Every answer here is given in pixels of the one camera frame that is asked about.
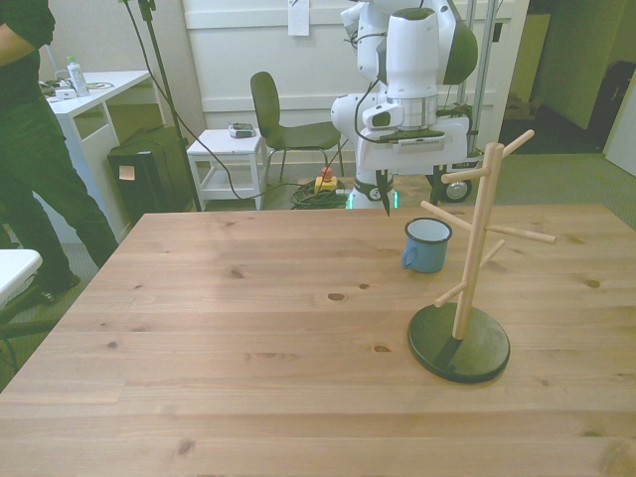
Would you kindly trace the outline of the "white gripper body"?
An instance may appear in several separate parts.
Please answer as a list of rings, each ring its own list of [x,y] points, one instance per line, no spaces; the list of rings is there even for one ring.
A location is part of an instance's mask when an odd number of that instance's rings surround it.
[[[379,143],[380,137],[398,132],[397,129],[370,130],[362,134],[369,140],[358,141],[358,169],[365,171],[401,170],[422,171],[425,167],[450,165],[467,159],[469,119],[465,116],[438,119],[432,125],[441,136],[419,136],[397,142]]]

